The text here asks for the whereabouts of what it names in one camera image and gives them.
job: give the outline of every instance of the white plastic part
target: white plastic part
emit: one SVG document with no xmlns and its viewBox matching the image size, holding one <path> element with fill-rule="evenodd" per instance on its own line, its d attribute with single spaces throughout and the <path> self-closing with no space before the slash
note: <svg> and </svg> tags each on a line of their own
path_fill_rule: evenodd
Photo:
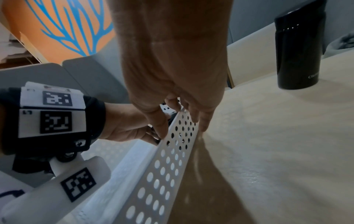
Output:
<svg viewBox="0 0 354 224">
<path fill-rule="evenodd" d="M 161 107 L 174 112 L 167 105 Z M 95 154 L 107 159 L 112 178 L 73 211 L 77 223 L 167 223 L 197 132 L 198 124 L 183 110 L 158 147 L 143 141 L 133 146 L 97 141 L 83 157 Z"/>
<path fill-rule="evenodd" d="M 59 165 L 57 161 L 51 161 L 51 164 L 54 163 L 54 166 Z M 81 161 L 78 158 L 65 164 L 64 169 L 56 167 L 55 170 L 60 175 L 5 205 L 0 213 L 1 222 L 6 224 L 57 223 L 109 181 L 111 177 L 111 171 L 106 162 L 97 156 L 86 161 Z M 91 176 L 96 184 L 89 182 L 89 185 L 92 186 L 85 184 L 83 186 L 80 183 L 81 189 L 88 189 L 81 191 L 76 185 L 78 179 Z M 77 199 L 71 201 L 61 182 L 70 185 L 72 192 L 70 195 L 77 196 Z"/>
</svg>

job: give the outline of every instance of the hole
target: hole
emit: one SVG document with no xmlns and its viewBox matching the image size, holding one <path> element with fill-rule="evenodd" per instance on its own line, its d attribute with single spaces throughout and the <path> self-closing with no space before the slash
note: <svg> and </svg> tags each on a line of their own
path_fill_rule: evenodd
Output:
<svg viewBox="0 0 354 224">
<path fill-rule="evenodd" d="M 153 178 L 154 178 L 154 175 L 152 174 L 152 172 L 150 172 L 150 173 L 147 175 L 146 180 L 147 180 L 148 182 L 151 182 Z"/>
<path fill-rule="evenodd" d="M 160 181 L 158 179 L 155 180 L 154 182 L 154 188 L 157 189 L 160 185 Z"/>
<path fill-rule="evenodd" d="M 160 167 L 160 161 L 159 160 L 156 160 L 156 162 L 155 162 L 155 168 L 157 169 L 157 168 L 159 168 Z"/>
<path fill-rule="evenodd" d="M 127 219 L 132 219 L 135 213 L 135 206 L 130 206 L 130 208 L 127 210 L 125 216 Z"/>
<path fill-rule="evenodd" d="M 165 206 L 161 206 L 159 214 L 162 215 L 164 211 L 165 211 Z"/>
<path fill-rule="evenodd" d="M 161 175 L 165 175 L 165 171 L 166 171 L 166 170 L 165 170 L 165 167 L 162 167 L 162 168 L 161 168 L 161 171 L 160 171 L 160 174 L 161 174 Z"/>
<path fill-rule="evenodd" d="M 139 215 L 136 217 L 135 222 L 137 224 L 140 224 L 143 221 L 143 219 L 144 219 L 144 212 L 140 212 Z"/>
<path fill-rule="evenodd" d="M 149 194 L 149 195 L 146 197 L 146 201 L 145 201 L 145 203 L 146 203 L 147 205 L 150 205 L 150 204 L 151 204 L 151 202 L 152 202 L 152 195 L 151 195 L 151 194 Z"/>
<path fill-rule="evenodd" d="M 146 219 L 145 224 L 151 224 L 151 218 L 150 217 Z"/>
<path fill-rule="evenodd" d="M 156 201 L 154 202 L 154 205 L 152 206 L 152 209 L 153 209 L 154 211 L 156 211 L 158 206 L 159 206 L 159 201 L 156 200 Z"/>
<path fill-rule="evenodd" d="M 138 198 L 142 199 L 145 195 L 145 188 L 140 188 L 139 192 L 138 192 Z"/>
<path fill-rule="evenodd" d="M 168 200 L 169 198 L 170 198 L 170 192 L 167 191 L 166 196 L 165 196 L 165 199 Z"/>
<path fill-rule="evenodd" d="M 163 195 L 163 193 L 165 193 L 165 186 L 162 186 L 160 188 L 160 195 Z"/>
</svg>

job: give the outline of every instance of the black canister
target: black canister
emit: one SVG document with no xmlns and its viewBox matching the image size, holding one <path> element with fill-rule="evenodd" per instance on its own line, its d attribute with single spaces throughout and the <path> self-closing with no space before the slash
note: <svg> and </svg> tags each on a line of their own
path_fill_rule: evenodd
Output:
<svg viewBox="0 0 354 224">
<path fill-rule="evenodd" d="M 275 18 L 278 86 L 303 89 L 318 82 L 327 0 L 310 0 Z"/>
</svg>

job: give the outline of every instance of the tabletop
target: tabletop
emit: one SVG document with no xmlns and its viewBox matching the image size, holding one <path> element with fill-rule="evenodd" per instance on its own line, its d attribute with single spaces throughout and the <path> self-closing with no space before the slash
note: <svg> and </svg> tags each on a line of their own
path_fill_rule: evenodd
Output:
<svg viewBox="0 0 354 224">
<path fill-rule="evenodd" d="M 268 74 L 225 92 L 194 144 L 169 223 L 354 223 L 354 51 L 318 84 Z"/>
</svg>

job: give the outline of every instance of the human hand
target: human hand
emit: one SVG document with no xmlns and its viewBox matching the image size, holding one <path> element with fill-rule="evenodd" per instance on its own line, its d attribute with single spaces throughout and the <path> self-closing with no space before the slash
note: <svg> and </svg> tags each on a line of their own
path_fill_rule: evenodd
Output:
<svg viewBox="0 0 354 224">
<path fill-rule="evenodd" d="M 153 145 L 157 145 L 158 138 L 155 132 L 148 126 L 148 120 L 132 104 L 105 103 L 106 123 L 100 139 L 124 142 L 133 139 L 141 139 Z"/>
<path fill-rule="evenodd" d="M 129 97 L 161 138 L 168 124 L 162 101 L 206 131 L 227 80 L 227 31 L 232 0 L 109 0 Z"/>
</svg>

